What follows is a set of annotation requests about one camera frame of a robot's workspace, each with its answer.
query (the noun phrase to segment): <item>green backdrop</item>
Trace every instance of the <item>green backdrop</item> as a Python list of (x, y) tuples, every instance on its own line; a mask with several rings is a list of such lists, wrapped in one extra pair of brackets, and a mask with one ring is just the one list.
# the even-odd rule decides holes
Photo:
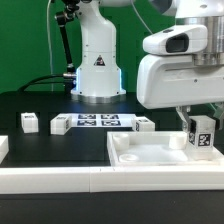
[[(34, 78), (50, 75), (46, 26), (47, 4), (48, 0), (1, 0), (0, 93), (17, 90)], [(153, 32), (174, 24), (174, 18), (161, 16), (150, 6), (148, 0), (137, 0), (136, 7)], [(55, 13), (61, 10), (63, 4), (60, 0), (51, 4), (55, 74), (66, 70), (61, 36), (54, 20)], [(101, 8), (101, 12), (117, 28), (117, 64), (123, 72), (124, 88), (133, 92), (136, 90), (138, 65), (145, 55), (142, 50), (142, 40), (149, 33), (136, 17), (131, 6)], [(81, 63), (81, 31), (77, 19), (68, 24), (68, 35), (72, 57), (77, 67)], [(50, 86), (30, 88), (30, 90), (50, 89)]]

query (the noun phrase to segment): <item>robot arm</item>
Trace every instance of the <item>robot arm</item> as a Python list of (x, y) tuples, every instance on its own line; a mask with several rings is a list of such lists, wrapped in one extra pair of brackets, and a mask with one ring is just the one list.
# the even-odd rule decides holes
[(149, 0), (149, 2), (163, 15), (175, 16), (179, 0)]
[(223, 102), (223, 1), (150, 2), (164, 15), (175, 15), (176, 25), (143, 42), (149, 55), (139, 67), (140, 103), (149, 109), (176, 107), (179, 114), (186, 115), (187, 110), (182, 109), (189, 105)]
[(91, 103), (110, 103), (124, 98), (126, 91), (121, 87), (121, 70), (116, 64), (116, 29), (102, 17), (99, 7), (126, 6), (131, 4), (130, 0), (62, 1), (65, 11), (61, 14), (62, 24), (59, 23), (61, 33), (65, 32), (63, 24), (72, 21), (75, 16), (82, 31), (82, 64), (77, 70), (73, 69), (67, 37), (63, 38), (67, 70), (76, 73), (72, 98)]

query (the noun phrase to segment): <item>white block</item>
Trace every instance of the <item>white block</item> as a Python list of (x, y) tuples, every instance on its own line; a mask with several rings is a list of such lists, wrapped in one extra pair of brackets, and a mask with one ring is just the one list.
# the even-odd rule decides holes
[(155, 123), (146, 117), (135, 117), (132, 119), (132, 129), (140, 132), (155, 131)]
[(64, 135), (72, 127), (72, 116), (70, 114), (59, 114), (51, 120), (51, 134)]
[(0, 136), (0, 163), (3, 161), (9, 151), (8, 137)]
[(21, 123), (24, 133), (39, 132), (38, 119), (35, 113), (21, 114)]

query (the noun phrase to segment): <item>black table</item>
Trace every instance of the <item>black table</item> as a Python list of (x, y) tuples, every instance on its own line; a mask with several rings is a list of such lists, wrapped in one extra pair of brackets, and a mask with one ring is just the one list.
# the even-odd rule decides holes
[[(153, 113), (160, 116), (164, 112), (144, 110), (135, 94), (128, 94), (127, 100), (120, 103), (89, 105), (73, 102), (63, 93), (8, 92), (0, 95), (0, 103), (0, 134), (8, 135), (10, 144), (1, 168), (110, 166), (105, 144), (107, 131), (113, 128), (72, 128), (56, 138), (49, 132), (52, 117), (58, 113), (135, 113), (150, 115), (157, 121)], [(38, 114), (38, 134), (24, 135), (20, 124), (23, 112)], [(168, 123), (157, 124), (159, 128), (179, 127), (175, 111), (165, 113), (169, 116), (161, 120)], [(223, 138), (218, 135), (217, 144), (221, 145)], [(223, 203), (224, 191), (0, 195), (0, 223), (223, 224)]]

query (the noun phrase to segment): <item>metal bracket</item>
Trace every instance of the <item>metal bracket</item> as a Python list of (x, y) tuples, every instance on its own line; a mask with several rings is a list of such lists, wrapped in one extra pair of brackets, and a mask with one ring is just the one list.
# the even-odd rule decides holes
[(188, 116), (188, 112), (191, 111), (190, 106), (179, 106), (176, 107), (176, 111), (178, 115), (180, 116), (181, 120), (183, 121), (182, 123), (182, 129), (185, 132), (190, 132), (191, 130), (191, 119)]

